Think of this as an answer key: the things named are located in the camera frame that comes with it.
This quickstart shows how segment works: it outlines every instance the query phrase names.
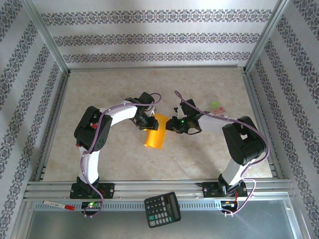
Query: green ball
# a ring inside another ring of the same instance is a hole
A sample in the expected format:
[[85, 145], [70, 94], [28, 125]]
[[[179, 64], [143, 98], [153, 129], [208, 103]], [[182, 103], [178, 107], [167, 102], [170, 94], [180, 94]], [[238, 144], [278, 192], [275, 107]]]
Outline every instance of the green ball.
[[210, 106], [213, 110], [218, 108], [218, 102], [217, 101], [212, 101], [212, 103], [210, 103]]

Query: cable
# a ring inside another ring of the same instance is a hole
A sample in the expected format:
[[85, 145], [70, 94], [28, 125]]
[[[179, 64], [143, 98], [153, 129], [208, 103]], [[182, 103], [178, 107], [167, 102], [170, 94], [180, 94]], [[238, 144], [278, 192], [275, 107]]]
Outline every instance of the cable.
[[[95, 135], [94, 135], [92, 144], [91, 144], [90, 148], [89, 148], [87, 151], [84, 151], [84, 152], [83, 152], [83, 154], [82, 154], [82, 156], [81, 156], [81, 162], [80, 162], [81, 171], [82, 171], [82, 174], [83, 174], [83, 177], [84, 177], [85, 181], [87, 182], [87, 184], [88, 184], [88, 185], [100, 196], [100, 198], [101, 198], [101, 207], [100, 207], [100, 209], [99, 209], [96, 213], [90, 215], [90, 218], [92, 218], [92, 217], [96, 216], [97, 214], [99, 214], [99, 212], [103, 209], [104, 198], [103, 198], [103, 195], [99, 192], [99, 190], [97, 190], [97, 189], [89, 182], [88, 177], [85, 175], [84, 166], [83, 166], [83, 161], [84, 161], [85, 155], [86, 155], [86, 154], [90, 154], [90, 153], [92, 152], [92, 150], [93, 150], [93, 147], [94, 147], [94, 145], [95, 145], [95, 142], [96, 142], [96, 140], [97, 140], [97, 138], [98, 138], [98, 133], [99, 133], [99, 131], [100, 131], [100, 125], [101, 125], [101, 122], [102, 122], [102, 118], [103, 118], [103, 116], [104, 116], [107, 112], [109, 112], [109, 111], [111, 111], [111, 110], [114, 110], [114, 109], [116, 109], [116, 108], [119, 108], [119, 107], [123, 107], [123, 106], [153, 106], [153, 105], [156, 105], [158, 102], [161, 101], [161, 95], [160, 95], [159, 93], [151, 93], [151, 95], [158, 95], [158, 96], [159, 96], [159, 99], [158, 99], [156, 102], [153, 102], [153, 103], [151, 103], [151, 104], [138, 104], [138, 103], [128, 103], [128, 104], [126, 104], [126, 103], [124, 103], [124, 104], [115, 105], [115, 106], [112, 106], [112, 107], [106, 109], [106, 110], [100, 115], [99, 122], [98, 122], [98, 125], [97, 125], [97, 128], [96, 128], [96, 131], [95, 131]], [[84, 216], [85, 216], [85, 217], [87, 216], [87, 215], [86, 215], [86, 210], [87, 210], [87, 207], [84, 209]]]
[[197, 110], [198, 112], [200, 112], [201, 114], [203, 115], [206, 115], [206, 116], [209, 116], [211, 118], [215, 118], [217, 120], [222, 120], [222, 121], [229, 121], [229, 122], [234, 122], [234, 123], [239, 123], [241, 124], [242, 126], [245, 126], [249, 129], [251, 129], [253, 132], [255, 132], [264, 142], [265, 142], [265, 145], [266, 145], [266, 154], [265, 156], [260, 159], [260, 160], [257, 160], [256, 162], [252, 162], [252, 163], [248, 163], [246, 168], [243, 170], [243, 172], [241, 173], [240, 177], [244, 180], [244, 181], [251, 181], [251, 182], [254, 182], [254, 187], [252, 188], [251, 192], [249, 193], [248, 197], [246, 198], [246, 200], [243, 202], [243, 204], [234, 212], [230, 211], [230, 210], [227, 210], [227, 209], [223, 209], [224, 211], [228, 212], [228, 214], [225, 213], [225, 215], [234, 215], [236, 213], [238, 213], [247, 203], [247, 201], [250, 199], [250, 197], [252, 196], [255, 188], [256, 188], [256, 181], [254, 179], [245, 179], [243, 178], [243, 175], [246, 173], [246, 171], [253, 165], [257, 164], [257, 163], [260, 163], [262, 161], [264, 161], [266, 158], [268, 158], [269, 154], [270, 154], [270, 148], [269, 148], [269, 143], [266, 139], [266, 137], [264, 137], [258, 130], [256, 130], [254, 127], [250, 126], [249, 124], [246, 124], [244, 122], [241, 122], [239, 120], [235, 120], [235, 119], [230, 119], [230, 118], [226, 118], [226, 117], [222, 117], [222, 116], [216, 116], [216, 115], [211, 115], [211, 114], [208, 114], [204, 111], [201, 111], [199, 108], [193, 106], [192, 104], [190, 104], [189, 102], [187, 102], [186, 100], [183, 99], [183, 97], [181, 96], [181, 94], [178, 92], [178, 91], [174, 91], [174, 93], [177, 95], [177, 97], [180, 98], [181, 102], [184, 102], [185, 104], [187, 104], [188, 106], [192, 107], [193, 109]]

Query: floor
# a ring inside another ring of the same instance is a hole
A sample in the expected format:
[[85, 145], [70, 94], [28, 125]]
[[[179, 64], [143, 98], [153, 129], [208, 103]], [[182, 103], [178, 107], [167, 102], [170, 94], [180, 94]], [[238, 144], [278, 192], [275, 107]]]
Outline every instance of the floor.
[[[80, 169], [80, 153], [73, 136], [89, 106], [108, 108], [143, 91], [158, 92], [157, 110], [169, 118], [179, 104], [174, 90], [197, 107], [210, 110], [218, 101], [232, 118], [254, 115], [241, 76], [241, 68], [161, 68], [73, 72], [55, 133], [44, 181], [74, 181]], [[230, 155], [223, 134], [196, 135], [166, 131], [162, 149], [144, 146], [146, 131], [130, 120], [112, 126], [100, 152], [100, 180], [204, 179], [217, 178]], [[246, 177], [271, 177], [267, 161], [252, 167]]]

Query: calculator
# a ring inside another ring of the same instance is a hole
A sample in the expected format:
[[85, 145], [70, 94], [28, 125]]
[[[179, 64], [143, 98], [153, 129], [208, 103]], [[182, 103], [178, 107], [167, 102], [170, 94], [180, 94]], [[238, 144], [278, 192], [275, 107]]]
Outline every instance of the calculator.
[[180, 209], [175, 192], [147, 198], [144, 201], [150, 228], [180, 221]]

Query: black mounting bracket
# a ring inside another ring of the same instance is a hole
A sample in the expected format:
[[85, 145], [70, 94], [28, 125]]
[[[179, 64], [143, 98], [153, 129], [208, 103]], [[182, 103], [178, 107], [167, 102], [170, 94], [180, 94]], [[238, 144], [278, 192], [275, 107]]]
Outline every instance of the black mounting bracket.
[[[102, 194], [104, 199], [113, 199], [114, 195], [114, 183], [99, 183], [98, 190]], [[91, 196], [85, 191], [78, 183], [73, 183], [70, 192], [71, 199], [100, 199], [100, 196], [95, 193]]]
[[241, 182], [239, 186], [232, 192], [225, 195], [225, 193], [220, 188], [219, 182], [203, 182], [197, 184], [202, 188], [204, 198], [223, 198], [223, 197], [233, 197], [237, 191], [238, 197], [247, 197], [247, 188], [244, 182]]

